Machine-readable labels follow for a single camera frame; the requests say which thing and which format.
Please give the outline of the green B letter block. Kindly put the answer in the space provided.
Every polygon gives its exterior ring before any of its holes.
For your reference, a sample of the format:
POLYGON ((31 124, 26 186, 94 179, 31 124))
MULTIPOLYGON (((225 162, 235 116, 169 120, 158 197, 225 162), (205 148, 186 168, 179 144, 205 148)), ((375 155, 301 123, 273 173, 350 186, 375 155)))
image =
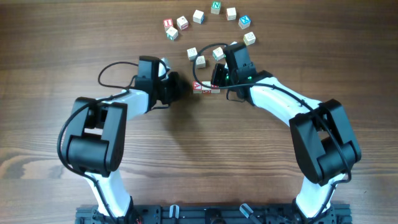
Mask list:
POLYGON ((212 52, 212 55, 213 55, 213 58, 216 61, 219 61, 219 60, 223 59, 224 58, 223 49, 221 47, 218 47, 218 48, 214 49, 213 52, 212 52))

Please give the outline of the red M letter block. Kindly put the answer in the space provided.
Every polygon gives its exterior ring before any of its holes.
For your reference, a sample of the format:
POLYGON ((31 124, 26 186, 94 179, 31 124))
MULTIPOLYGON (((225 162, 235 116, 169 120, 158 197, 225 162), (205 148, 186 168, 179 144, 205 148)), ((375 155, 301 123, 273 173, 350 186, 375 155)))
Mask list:
POLYGON ((211 87, 211 93, 220 93, 221 90, 218 88, 218 86, 212 85, 211 87))

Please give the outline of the red A letter block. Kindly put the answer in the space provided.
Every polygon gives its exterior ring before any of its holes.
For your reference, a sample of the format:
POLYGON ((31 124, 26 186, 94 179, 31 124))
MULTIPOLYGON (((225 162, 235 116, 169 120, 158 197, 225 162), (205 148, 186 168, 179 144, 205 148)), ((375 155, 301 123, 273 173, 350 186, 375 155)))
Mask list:
POLYGON ((194 94, 200 94, 203 91, 202 86, 198 82, 193 82, 192 87, 193 87, 194 94))

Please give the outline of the red Q picture block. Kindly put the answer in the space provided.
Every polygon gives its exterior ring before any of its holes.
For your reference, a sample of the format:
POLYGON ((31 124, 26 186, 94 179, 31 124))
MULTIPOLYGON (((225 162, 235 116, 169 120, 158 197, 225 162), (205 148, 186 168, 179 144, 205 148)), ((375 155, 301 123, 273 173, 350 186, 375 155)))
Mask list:
POLYGON ((207 81, 207 82, 202 82, 202 93, 211 93, 212 89, 211 89, 211 82, 207 81))

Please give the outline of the blue E letter block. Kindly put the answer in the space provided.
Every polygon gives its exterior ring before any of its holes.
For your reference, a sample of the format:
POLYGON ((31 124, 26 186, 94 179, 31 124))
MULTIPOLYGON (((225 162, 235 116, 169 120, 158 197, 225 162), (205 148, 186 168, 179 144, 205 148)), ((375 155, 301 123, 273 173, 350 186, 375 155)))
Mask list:
POLYGON ((196 68, 205 68, 206 67, 206 60, 203 55, 198 56, 197 59, 195 60, 196 68))

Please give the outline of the green E W block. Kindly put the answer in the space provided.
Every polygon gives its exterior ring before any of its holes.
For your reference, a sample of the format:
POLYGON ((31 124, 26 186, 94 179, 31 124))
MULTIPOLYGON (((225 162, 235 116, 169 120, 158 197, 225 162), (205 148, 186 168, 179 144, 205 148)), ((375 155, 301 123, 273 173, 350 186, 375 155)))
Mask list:
POLYGON ((197 49, 195 47, 187 49, 187 56, 189 61, 193 61, 198 55, 197 49))

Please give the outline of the green N letter block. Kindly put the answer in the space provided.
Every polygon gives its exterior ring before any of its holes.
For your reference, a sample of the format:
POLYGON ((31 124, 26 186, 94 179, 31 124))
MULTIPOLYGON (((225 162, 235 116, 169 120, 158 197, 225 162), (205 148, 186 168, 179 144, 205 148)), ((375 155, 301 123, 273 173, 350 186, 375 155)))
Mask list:
POLYGON ((211 3, 211 13, 212 14, 219 14, 221 11, 221 2, 220 1, 213 1, 211 3))

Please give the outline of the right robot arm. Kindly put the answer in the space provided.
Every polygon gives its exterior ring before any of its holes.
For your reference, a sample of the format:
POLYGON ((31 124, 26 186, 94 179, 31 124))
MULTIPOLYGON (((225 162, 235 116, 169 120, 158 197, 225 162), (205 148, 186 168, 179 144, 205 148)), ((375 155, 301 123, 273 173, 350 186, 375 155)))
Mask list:
POLYGON ((221 51, 226 65, 213 70, 213 85, 272 113, 289 128, 297 164, 304 175, 295 205, 305 222, 319 220, 330 209, 339 184, 348 183, 361 150, 343 105, 321 102, 287 88, 271 73, 258 72, 242 42, 221 51))

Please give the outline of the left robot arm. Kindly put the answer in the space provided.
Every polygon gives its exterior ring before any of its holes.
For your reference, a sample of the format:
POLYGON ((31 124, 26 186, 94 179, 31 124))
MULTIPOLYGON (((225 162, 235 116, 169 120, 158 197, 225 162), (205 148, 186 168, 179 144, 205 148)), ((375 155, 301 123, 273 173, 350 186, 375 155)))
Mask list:
POLYGON ((139 223, 132 197, 124 187, 119 166, 126 123, 156 109, 167 109, 190 87, 166 58, 141 56, 138 74, 121 92, 106 98, 79 97, 57 140, 61 163, 89 183, 98 202, 96 211, 76 212, 77 223, 139 223))

